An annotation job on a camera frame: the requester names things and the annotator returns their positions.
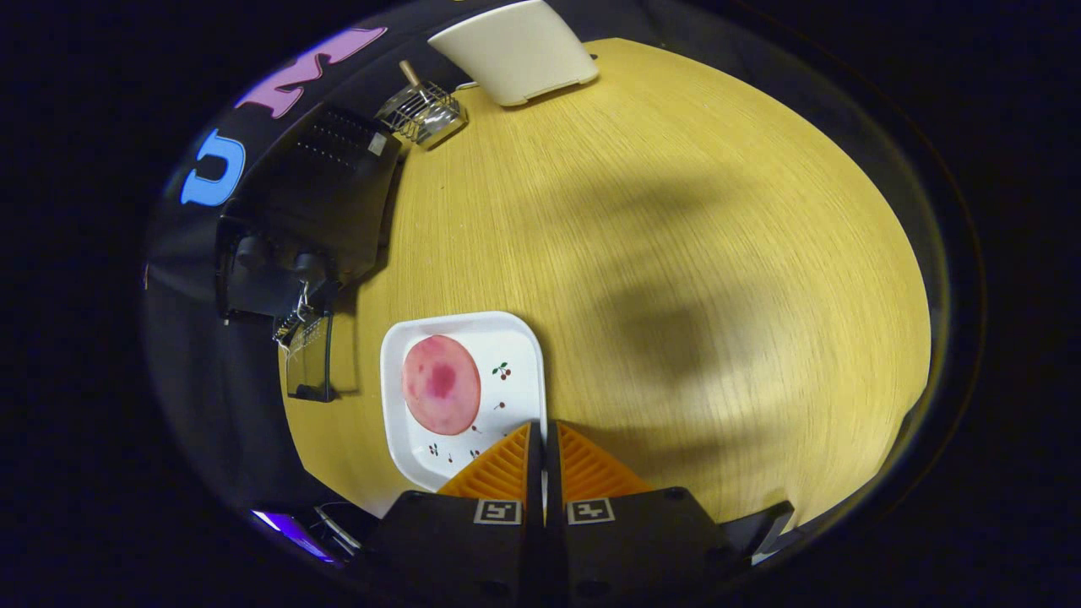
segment blue letter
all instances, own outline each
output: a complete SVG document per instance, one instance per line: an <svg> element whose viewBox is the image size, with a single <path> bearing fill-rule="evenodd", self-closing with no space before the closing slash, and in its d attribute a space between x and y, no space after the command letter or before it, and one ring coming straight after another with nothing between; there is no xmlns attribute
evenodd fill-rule
<svg viewBox="0 0 1081 608"><path fill-rule="evenodd" d="M184 187L181 188L181 204L195 202L206 207L217 207L228 200L229 195L236 189L237 183L240 182L240 174L244 172L243 144L228 137L218 137L217 129L215 129L210 132L206 141L199 148L196 160L202 160L202 157L206 155L225 160L225 174L222 175L221 180L208 180L196 175L196 170L192 169L188 173L187 180L184 181Z"/></svg>

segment ham slice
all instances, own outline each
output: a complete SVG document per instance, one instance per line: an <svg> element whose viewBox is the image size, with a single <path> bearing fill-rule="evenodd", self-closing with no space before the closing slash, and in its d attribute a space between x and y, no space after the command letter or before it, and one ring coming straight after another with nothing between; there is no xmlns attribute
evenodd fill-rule
<svg viewBox="0 0 1081 608"><path fill-rule="evenodd" d="M457 435L477 419L480 372L464 346L445 335L432 335L405 355L402 394L421 426Z"/></svg>

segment pink letter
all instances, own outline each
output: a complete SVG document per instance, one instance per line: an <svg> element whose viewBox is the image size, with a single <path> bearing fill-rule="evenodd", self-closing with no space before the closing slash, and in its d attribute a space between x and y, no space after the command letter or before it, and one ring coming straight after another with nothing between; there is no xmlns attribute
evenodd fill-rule
<svg viewBox="0 0 1081 608"><path fill-rule="evenodd" d="M281 118L293 107L304 94L303 87L296 87L285 91L286 87L298 82L308 82L318 79L323 75L319 66L319 55L328 58L329 64L336 64L347 60L357 51L368 47L373 40L383 36L387 28L377 29L347 29L337 36L324 40L315 49L304 53L291 65L270 75L269 78L259 82L254 89L241 97L237 105L258 104L270 108L270 116Z"/></svg>

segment wooden handle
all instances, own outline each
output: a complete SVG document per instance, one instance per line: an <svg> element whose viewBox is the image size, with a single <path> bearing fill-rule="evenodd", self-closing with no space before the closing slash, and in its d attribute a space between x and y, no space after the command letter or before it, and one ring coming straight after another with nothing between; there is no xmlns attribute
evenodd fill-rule
<svg viewBox="0 0 1081 608"><path fill-rule="evenodd" d="M421 79L416 77L416 72L413 71L413 66L409 65L408 60L402 60L398 62L398 67L402 68L402 74L405 75L405 79L409 83L416 87L421 83Z"/></svg>

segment black device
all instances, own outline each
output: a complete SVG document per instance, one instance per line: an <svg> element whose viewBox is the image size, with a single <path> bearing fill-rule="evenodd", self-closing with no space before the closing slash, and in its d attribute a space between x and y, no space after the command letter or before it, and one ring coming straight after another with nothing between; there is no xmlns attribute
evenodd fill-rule
<svg viewBox="0 0 1081 608"><path fill-rule="evenodd" d="M379 123L322 103L225 203L215 241L218 314L275 319L291 397L333 398L331 303L375 264L400 147Z"/></svg>

